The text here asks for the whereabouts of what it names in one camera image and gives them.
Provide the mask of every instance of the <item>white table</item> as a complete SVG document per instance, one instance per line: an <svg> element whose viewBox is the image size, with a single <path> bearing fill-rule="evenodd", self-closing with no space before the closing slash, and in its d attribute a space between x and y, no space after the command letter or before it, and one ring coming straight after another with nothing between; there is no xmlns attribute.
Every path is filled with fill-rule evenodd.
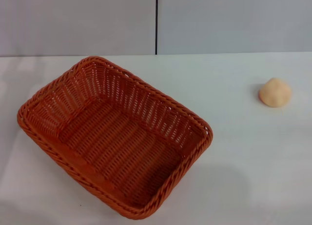
<svg viewBox="0 0 312 225"><path fill-rule="evenodd" d="M150 218L121 217L17 125L19 107L83 57L0 58L0 225L311 225L312 53L107 57L205 119L210 148ZM257 100L280 77L284 108Z"/></svg>

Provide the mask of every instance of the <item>gray wall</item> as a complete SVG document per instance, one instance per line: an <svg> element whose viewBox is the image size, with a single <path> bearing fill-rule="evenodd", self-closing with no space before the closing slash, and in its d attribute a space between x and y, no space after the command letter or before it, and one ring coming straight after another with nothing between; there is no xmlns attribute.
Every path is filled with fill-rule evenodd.
<svg viewBox="0 0 312 225"><path fill-rule="evenodd" d="M312 0L159 0L158 53L312 51Z"/></svg>
<svg viewBox="0 0 312 225"><path fill-rule="evenodd" d="M155 52L155 0L0 0L0 56Z"/></svg>

